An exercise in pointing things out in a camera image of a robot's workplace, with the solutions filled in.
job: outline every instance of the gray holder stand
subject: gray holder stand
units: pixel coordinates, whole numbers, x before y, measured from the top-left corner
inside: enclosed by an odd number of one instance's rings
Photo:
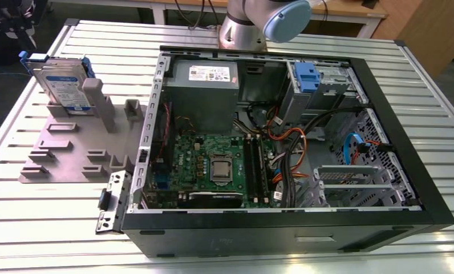
[[[112,172],[134,171],[146,106],[114,106],[102,80],[88,78],[83,92],[94,115],[70,115],[48,104],[51,116],[20,172],[22,183],[102,183]]]

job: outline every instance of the label sticker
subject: label sticker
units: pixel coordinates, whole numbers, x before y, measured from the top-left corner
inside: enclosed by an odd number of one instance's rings
[[[90,103],[86,95],[79,90],[76,77],[47,76],[46,79],[50,83],[52,94],[68,111],[83,112],[90,110]]]
[[[280,201],[283,199],[283,193],[279,191],[275,191],[272,194],[272,199]]]
[[[191,66],[188,73],[190,81],[230,82],[228,67]]]
[[[276,123],[279,126],[282,125],[283,120],[282,120],[278,116],[275,116],[275,117],[272,118],[272,120],[275,121],[275,123]]]

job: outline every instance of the black case frame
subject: black case frame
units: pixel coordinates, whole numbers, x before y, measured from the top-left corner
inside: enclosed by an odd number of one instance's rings
[[[127,213],[122,231],[151,257],[232,256],[374,250],[417,233],[454,224],[454,217],[363,59],[303,54],[258,53],[188,47],[162,47],[186,58],[195,52],[254,54],[347,61],[369,96],[402,168],[418,195],[422,211],[338,211],[283,213]],[[331,237],[335,241],[311,241]]]

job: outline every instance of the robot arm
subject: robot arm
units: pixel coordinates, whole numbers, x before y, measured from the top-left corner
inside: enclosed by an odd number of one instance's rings
[[[220,45],[226,49],[263,50],[266,38],[275,43],[294,39],[310,16],[307,0],[230,0]]]
[[[24,50],[36,49],[34,26],[39,24],[47,0],[0,0],[0,31],[18,39]]]

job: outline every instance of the slotted aluminum work surface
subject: slotted aluminum work surface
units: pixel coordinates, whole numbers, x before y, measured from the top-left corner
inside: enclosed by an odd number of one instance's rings
[[[48,54],[87,54],[115,103],[148,101],[160,45],[216,47],[216,32],[82,21]],[[454,109],[411,53],[391,41],[302,35],[272,52],[365,58],[454,213]],[[454,226],[363,254],[150,259],[126,235],[95,236],[96,184],[20,184],[46,123],[48,99],[32,79],[0,129],[0,270],[120,273],[454,273]]]

